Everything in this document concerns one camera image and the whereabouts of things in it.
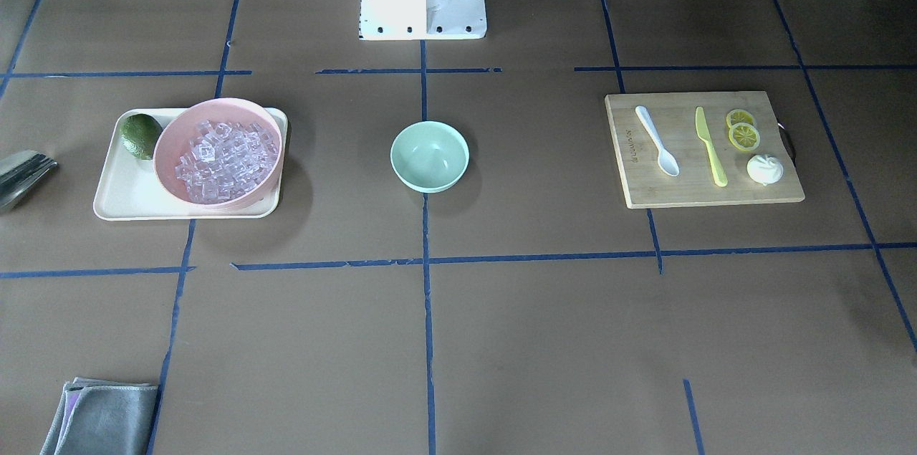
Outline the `bamboo cutting board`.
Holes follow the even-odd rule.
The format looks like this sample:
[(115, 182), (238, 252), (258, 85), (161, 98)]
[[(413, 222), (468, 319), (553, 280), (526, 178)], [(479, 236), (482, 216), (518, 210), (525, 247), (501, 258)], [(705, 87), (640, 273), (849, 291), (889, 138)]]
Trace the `bamboo cutting board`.
[[(656, 147), (638, 121), (635, 106), (648, 108), (665, 148), (677, 159), (681, 174), (670, 177), (656, 165)], [(607, 95), (605, 106), (610, 136), (628, 208), (742, 206), (758, 203), (799, 203), (805, 191), (782, 140), (769, 96), (763, 90), (737, 92), (670, 92)], [(729, 183), (714, 184), (704, 143), (695, 129), (695, 109), (704, 107), (714, 147)], [(745, 109), (757, 120), (761, 145), (742, 152), (730, 143), (725, 115)], [(746, 173), (753, 155), (770, 154), (784, 165), (779, 183), (763, 186)]]

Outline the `cream plastic tray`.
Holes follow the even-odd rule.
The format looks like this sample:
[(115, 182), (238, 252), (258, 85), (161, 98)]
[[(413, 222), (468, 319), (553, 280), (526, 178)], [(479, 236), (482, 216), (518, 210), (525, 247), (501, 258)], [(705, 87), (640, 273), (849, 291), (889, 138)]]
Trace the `cream plastic tray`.
[(154, 162), (134, 157), (120, 140), (122, 124), (137, 113), (146, 113), (167, 128), (186, 109), (134, 109), (122, 113), (115, 122), (112, 140), (105, 157), (94, 197), (94, 213), (106, 221), (181, 220), (193, 218), (261, 218), (279, 203), (279, 181), (265, 188), (261, 197), (248, 206), (209, 209), (175, 197), (158, 181)]

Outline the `pink bowl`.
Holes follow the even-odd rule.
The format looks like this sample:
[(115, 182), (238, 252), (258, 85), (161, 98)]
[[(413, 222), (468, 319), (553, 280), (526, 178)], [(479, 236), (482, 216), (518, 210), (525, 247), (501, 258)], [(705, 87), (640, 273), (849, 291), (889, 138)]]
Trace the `pink bowl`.
[[(267, 171), (265, 180), (234, 200), (214, 204), (194, 203), (186, 184), (175, 175), (180, 155), (190, 151), (190, 141), (201, 135), (197, 125), (206, 120), (225, 124), (258, 124), (272, 135), (273, 143), (279, 149), (279, 158)], [(171, 199), (180, 201), (197, 216), (247, 214), (246, 208), (258, 206), (263, 200), (269, 202), (269, 210), (272, 210), (279, 198), (279, 180), (284, 168), (287, 130), (287, 116), (274, 107), (264, 108), (255, 102), (240, 98), (217, 98), (197, 103), (178, 113), (176, 118), (164, 126), (152, 159), (158, 183), (171, 195)]]

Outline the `clear ice cubes pile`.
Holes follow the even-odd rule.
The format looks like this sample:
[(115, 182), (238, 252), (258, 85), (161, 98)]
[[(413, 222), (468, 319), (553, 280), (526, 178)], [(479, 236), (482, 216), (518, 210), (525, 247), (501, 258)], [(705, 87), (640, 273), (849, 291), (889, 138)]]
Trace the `clear ice cubes pile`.
[(279, 159), (279, 141), (260, 124), (204, 120), (196, 132), (174, 168), (193, 203), (210, 206), (251, 193)]

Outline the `mint green bowl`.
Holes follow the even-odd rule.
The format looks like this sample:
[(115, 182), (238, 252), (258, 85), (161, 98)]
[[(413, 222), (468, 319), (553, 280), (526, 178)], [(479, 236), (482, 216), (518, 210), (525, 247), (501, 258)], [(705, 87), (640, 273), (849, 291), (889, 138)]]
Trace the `mint green bowl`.
[(471, 151), (451, 125), (426, 120), (407, 126), (393, 139), (390, 164), (400, 181), (419, 193), (441, 193), (467, 171)]

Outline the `metal tongs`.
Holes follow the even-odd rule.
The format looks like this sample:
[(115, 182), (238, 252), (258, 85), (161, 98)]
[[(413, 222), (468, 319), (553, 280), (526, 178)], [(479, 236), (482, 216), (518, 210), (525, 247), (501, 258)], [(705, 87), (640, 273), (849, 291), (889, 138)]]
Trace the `metal tongs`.
[(16, 152), (1, 161), (1, 214), (10, 212), (58, 161), (32, 149)]

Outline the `yellow plastic knife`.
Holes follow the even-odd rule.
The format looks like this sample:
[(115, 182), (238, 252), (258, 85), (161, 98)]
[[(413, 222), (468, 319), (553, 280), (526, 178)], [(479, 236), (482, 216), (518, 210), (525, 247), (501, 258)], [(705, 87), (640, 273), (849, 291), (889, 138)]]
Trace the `yellow plastic knife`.
[(697, 106), (695, 109), (695, 129), (698, 139), (704, 143), (709, 168), (711, 170), (711, 177), (713, 177), (714, 184), (719, 188), (727, 187), (729, 180), (725, 174), (723, 163), (721, 163), (721, 159), (719, 158), (719, 155), (714, 147), (713, 138), (711, 137), (711, 133), (706, 121), (706, 113), (704, 107)]

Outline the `white plastic spoon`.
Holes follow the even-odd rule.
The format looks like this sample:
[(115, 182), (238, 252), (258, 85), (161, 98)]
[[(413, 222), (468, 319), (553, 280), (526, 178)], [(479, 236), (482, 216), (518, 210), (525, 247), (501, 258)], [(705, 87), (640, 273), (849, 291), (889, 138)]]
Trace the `white plastic spoon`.
[(644, 105), (635, 106), (635, 114), (638, 116), (638, 121), (648, 133), (653, 145), (656, 147), (656, 165), (658, 165), (659, 170), (670, 177), (678, 177), (679, 174), (681, 174), (681, 168), (679, 168), (678, 161), (675, 159), (674, 155), (665, 148), (661, 135), (659, 135), (658, 129), (656, 129), (656, 125), (648, 108)]

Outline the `white steamed bun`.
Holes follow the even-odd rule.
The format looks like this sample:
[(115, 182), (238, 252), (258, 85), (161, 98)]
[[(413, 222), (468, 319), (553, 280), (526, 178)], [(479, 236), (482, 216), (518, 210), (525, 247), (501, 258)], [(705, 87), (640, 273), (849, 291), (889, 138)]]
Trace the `white steamed bun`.
[(746, 173), (754, 183), (769, 186), (782, 180), (784, 165), (775, 155), (753, 155), (746, 162)]

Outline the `grey folded cloth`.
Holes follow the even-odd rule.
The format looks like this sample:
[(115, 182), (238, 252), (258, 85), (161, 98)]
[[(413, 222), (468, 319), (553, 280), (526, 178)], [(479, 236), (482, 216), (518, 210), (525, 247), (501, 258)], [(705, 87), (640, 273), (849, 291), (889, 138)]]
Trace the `grey folded cloth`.
[(158, 386), (76, 377), (60, 393), (40, 454), (146, 454)]

